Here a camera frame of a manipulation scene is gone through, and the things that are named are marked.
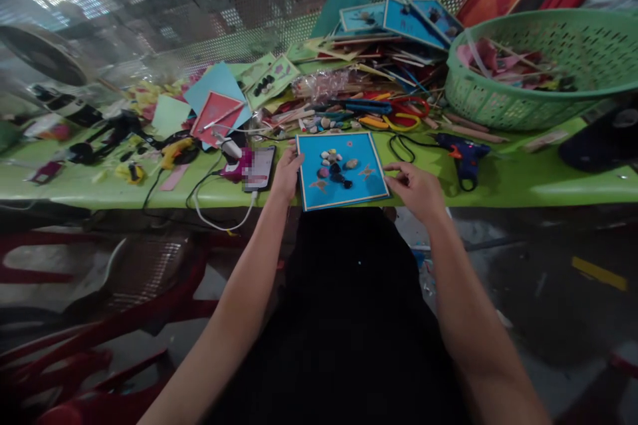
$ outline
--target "small pebble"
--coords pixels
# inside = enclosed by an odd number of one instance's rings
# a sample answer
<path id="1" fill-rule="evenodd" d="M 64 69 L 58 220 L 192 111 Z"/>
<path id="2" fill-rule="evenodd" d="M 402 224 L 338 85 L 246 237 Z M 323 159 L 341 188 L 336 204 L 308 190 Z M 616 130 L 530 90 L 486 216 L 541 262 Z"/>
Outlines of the small pebble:
<path id="1" fill-rule="evenodd" d="M 349 160 L 348 162 L 346 162 L 346 169 L 355 169 L 358 165 L 359 165 L 359 160 L 356 158 L 353 158 Z"/>

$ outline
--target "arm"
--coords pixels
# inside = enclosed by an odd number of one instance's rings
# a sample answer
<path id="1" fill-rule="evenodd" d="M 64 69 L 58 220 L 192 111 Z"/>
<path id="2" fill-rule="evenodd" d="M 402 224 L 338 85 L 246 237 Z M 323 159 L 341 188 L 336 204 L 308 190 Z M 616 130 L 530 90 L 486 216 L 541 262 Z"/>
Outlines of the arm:
<path id="1" fill-rule="evenodd" d="M 550 419 L 445 211 L 436 177 L 409 163 L 386 182 L 430 236 L 443 342 L 455 361 L 480 423 L 549 424 Z"/>
<path id="2" fill-rule="evenodd" d="M 139 424 L 197 423 L 257 340 L 302 162 L 288 149 L 277 163 L 268 201 L 213 317 Z"/>

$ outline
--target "blue card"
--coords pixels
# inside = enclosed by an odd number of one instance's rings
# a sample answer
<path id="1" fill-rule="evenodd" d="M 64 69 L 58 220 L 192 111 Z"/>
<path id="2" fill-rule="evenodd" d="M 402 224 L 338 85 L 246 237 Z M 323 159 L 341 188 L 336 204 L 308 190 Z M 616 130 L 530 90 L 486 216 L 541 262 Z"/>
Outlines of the blue card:
<path id="1" fill-rule="evenodd" d="M 304 211 L 326 209 L 355 203 L 365 203 L 390 196 L 385 181 L 379 155 L 370 133 L 343 133 L 330 135 L 297 135 L 297 150 L 306 155 L 300 168 L 301 193 Z M 331 177 L 319 177 L 322 152 L 335 149 L 342 156 L 338 161 L 344 179 L 352 181 L 346 189 L 341 182 Z M 353 169 L 346 163 L 357 159 Z"/>
<path id="2" fill-rule="evenodd" d="M 246 103 L 233 128 L 238 128 L 250 119 L 252 114 L 251 107 L 241 92 L 233 73 L 224 62 L 213 65 L 197 83 L 184 93 L 184 99 L 193 108 L 193 111 L 199 115 L 206 101 L 208 101 L 208 95 L 211 91 Z M 209 149 L 211 146 L 204 143 L 203 147 L 204 149 Z"/>
<path id="3" fill-rule="evenodd" d="M 398 0 L 385 0 L 383 29 L 439 50 L 449 49 L 449 43 L 441 39 L 439 33 L 417 14 L 414 7 Z"/>
<path id="4" fill-rule="evenodd" d="M 438 0 L 409 0 L 409 2 L 416 9 L 417 14 L 432 25 L 435 32 L 447 44 L 452 44 L 463 31 L 463 24 Z"/>
<path id="5" fill-rule="evenodd" d="M 369 3 L 370 0 L 326 0 L 321 9 L 317 23 L 315 23 L 309 38 L 325 37 L 329 35 L 334 25 L 339 21 L 339 10 L 355 5 Z"/>
<path id="6" fill-rule="evenodd" d="M 383 25 L 385 2 L 341 9 L 341 25 L 347 32 L 371 31 Z"/>

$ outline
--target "smartphone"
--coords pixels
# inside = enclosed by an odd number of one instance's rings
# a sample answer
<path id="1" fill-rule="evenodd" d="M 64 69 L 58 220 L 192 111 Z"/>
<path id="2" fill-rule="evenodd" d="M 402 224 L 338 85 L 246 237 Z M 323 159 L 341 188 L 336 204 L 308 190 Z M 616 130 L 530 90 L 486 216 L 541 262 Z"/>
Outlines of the smartphone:
<path id="1" fill-rule="evenodd" d="M 268 187 L 275 151 L 276 146 L 255 148 L 253 151 L 253 164 L 246 176 L 244 191 L 252 193 L 253 191 L 263 191 Z"/>

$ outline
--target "black pebble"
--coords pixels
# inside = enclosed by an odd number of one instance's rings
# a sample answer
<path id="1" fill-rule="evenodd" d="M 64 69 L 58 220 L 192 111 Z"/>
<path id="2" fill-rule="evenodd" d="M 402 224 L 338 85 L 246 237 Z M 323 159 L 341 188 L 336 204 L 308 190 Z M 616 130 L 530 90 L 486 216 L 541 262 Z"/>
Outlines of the black pebble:
<path id="1" fill-rule="evenodd" d="M 123 163 L 125 162 L 127 159 L 129 159 L 131 156 L 133 156 L 133 151 L 129 151 L 127 153 L 124 153 L 122 155 L 122 157 L 120 158 L 120 162 Z"/>

